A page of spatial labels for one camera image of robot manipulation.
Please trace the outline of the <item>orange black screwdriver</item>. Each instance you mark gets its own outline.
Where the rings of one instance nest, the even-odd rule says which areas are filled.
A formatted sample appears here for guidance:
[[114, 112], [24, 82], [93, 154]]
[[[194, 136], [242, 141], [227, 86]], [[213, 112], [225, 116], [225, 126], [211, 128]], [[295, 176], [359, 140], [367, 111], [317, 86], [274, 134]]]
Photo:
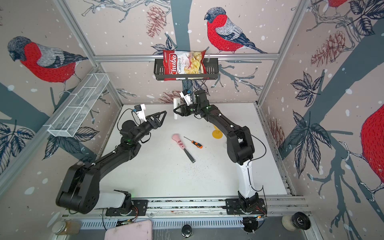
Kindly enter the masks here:
[[193, 140], [190, 140], [189, 138], [187, 137], [184, 137], [185, 139], [187, 139], [188, 141], [190, 141], [193, 145], [195, 145], [196, 147], [198, 147], [199, 149], [202, 149], [203, 148], [203, 145], [196, 142], [196, 141], [193, 141]]

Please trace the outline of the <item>white remote control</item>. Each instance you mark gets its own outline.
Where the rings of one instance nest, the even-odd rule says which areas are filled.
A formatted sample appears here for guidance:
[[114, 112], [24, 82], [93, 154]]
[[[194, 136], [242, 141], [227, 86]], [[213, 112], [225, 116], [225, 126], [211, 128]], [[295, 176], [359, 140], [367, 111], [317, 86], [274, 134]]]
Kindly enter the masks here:
[[183, 113], [183, 101], [181, 98], [174, 98], [174, 119], [177, 120], [179, 117], [182, 116]]

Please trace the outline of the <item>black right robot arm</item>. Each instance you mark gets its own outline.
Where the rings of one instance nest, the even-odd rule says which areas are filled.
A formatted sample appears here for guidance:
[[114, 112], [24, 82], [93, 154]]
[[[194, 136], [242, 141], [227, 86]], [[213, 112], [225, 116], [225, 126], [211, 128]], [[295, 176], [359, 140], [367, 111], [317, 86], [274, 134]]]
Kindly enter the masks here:
[[266, 155], [266, 145], [262, 144], [265, 150], [262, 156], [253, 158], [255, 152], [254, 136], [250, 129], [233, 123], [222, 114], [218, 107], [210, 104], [204, 90], [193, 93], [187, 90], [182, 91], [180, 97], [174, 100], [174, 113], [181, 117], [200, 116], [223, 133], [227, 139], [228, 156], [237, 165], [239, 177], [240, 206], [234, 210], [244, 214], [260, 214], [266, 217], [268, 207], [265, 200], [259, 197], [259, 190], [253, 187], [251, 172], [251, 162]]

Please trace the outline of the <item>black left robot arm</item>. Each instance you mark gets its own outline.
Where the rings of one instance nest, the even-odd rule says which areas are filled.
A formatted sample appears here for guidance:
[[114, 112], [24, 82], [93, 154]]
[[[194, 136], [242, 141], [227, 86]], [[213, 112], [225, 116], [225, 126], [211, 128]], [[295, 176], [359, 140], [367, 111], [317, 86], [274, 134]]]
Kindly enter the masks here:
[[56, 205], [82, 214], [101, 208], [100, 181], [121, 164], [135, 158], [143, 143], [142, 138], [151, 130], [160, 128], [167, 115], [166, 111], [146, 117], [137, 125], [133, 120], [122, 124], [120, 144], [94, 163], [72, 165], [63, 180], [56, 198]]

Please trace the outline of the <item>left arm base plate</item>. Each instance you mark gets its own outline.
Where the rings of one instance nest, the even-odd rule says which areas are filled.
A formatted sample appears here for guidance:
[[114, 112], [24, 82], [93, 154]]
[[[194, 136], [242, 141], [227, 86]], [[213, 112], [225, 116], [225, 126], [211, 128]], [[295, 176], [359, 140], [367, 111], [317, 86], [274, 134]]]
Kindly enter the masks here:
[[147, 213], [148, 200], [131, 200], [123, 203], [120, 208], [108, 208], [105, 215], [107, 217], [144, 217]]

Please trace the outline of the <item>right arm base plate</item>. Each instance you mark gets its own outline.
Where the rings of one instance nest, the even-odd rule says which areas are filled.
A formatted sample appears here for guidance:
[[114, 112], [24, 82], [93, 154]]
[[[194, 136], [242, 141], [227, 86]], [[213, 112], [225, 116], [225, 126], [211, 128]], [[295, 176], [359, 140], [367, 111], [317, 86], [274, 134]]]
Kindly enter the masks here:
[[264, 199], [257, 200], [225, 199], [223, 209], [227, 215], [266, 215], [267, 206]]

